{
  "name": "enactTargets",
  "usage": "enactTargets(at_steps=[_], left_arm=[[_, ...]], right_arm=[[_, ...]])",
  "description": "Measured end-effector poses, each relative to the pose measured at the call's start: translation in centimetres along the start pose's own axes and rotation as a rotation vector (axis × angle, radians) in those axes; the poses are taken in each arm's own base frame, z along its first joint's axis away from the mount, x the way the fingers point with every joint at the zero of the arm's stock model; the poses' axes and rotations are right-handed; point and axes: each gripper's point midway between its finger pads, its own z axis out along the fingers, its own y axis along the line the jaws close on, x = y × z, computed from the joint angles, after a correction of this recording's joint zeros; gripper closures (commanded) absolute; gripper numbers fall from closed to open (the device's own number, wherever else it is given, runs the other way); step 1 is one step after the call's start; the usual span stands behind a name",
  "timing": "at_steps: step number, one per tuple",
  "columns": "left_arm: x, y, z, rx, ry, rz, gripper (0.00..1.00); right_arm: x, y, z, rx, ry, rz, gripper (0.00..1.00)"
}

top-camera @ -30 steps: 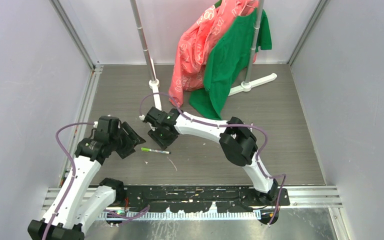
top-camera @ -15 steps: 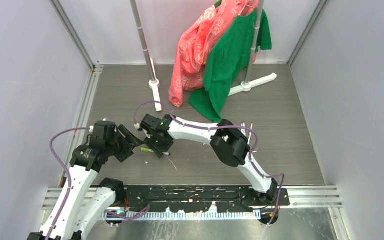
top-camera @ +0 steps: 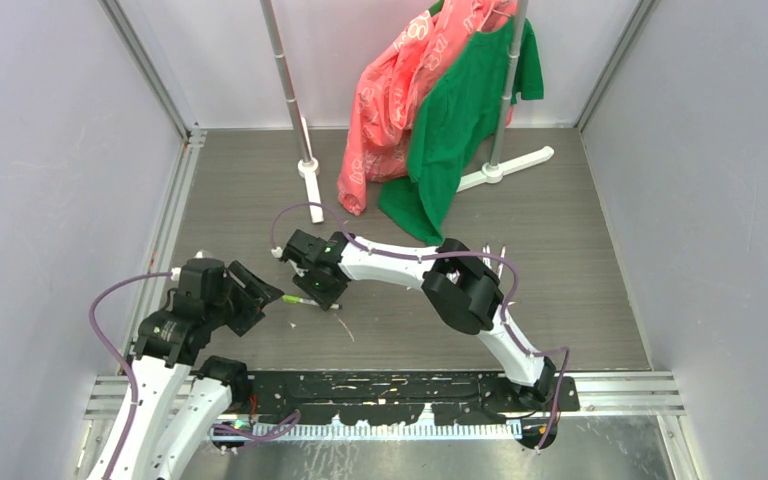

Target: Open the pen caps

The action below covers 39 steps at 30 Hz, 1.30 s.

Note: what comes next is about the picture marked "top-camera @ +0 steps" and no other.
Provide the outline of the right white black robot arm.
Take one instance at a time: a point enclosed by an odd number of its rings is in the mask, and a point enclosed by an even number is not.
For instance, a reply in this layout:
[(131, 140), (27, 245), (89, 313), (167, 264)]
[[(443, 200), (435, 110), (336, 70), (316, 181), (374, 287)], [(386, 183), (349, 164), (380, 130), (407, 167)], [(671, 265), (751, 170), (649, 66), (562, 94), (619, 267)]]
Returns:
[(272, 255), (290, 264), (293, 282), (324, 310), (338, 302), (352, 281), (377, 281), (424, 293), (451, 329), (477, 337), (515, 386), (518, 403), (542, 409), (554, 396), (553, 362), (537, 352), (509, 316), (492, 256), (455, 239), (437, 247), (399, 247), (334, 233), (323, 239), (295, 231)]

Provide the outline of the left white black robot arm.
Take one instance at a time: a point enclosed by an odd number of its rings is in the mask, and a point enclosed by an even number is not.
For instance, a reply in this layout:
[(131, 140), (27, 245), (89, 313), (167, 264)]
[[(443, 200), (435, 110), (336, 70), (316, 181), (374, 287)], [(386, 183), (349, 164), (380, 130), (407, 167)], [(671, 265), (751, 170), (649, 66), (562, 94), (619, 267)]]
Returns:
[(219, 416), (254, 400), (245, 363), (219, 356), (196, 361), (214, 331), (227, 327), (243, 336), (283, 291), (238, 261), (207, 257), (159, 276), (176, 285), (166, 304), (140, 323), (131, 358), (101, 331), (100, 302), (89, 309), (91, 327), (128, 383), (92, 479), (177, 479)]

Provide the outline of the light green capped marker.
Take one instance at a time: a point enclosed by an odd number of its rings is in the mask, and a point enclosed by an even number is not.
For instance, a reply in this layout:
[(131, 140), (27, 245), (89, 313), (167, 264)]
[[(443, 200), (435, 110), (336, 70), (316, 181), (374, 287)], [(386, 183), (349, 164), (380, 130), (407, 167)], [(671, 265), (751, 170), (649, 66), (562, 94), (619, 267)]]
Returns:
[(332, 303), (330, 305), (324, 306), (318, 303), (317, 301), (309, 298), (303, 298), (293, 295), (283, 295), (282, 300), (288, 304), (297, 304), (297, 305), (307, 305), (307, 306), (313, 306), (313, 307), (320, 307), (325, 310), (342, 310), (343, 306), (339, 303)]

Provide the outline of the magenta capped marker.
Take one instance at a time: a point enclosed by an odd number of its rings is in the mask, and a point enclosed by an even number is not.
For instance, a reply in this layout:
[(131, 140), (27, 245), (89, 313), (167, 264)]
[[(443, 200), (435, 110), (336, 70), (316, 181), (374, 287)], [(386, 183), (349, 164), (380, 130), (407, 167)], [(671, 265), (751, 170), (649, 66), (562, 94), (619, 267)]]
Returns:
[(496, 265), (496, 275), (499, 279), (502, 278), (503, 271), (505, 268), (505, 263), (504, 263), (505, 257), (506, 257), (506, 246), (502, 245), (499, 251), (499, 260), (497, 261), (497, 265)]

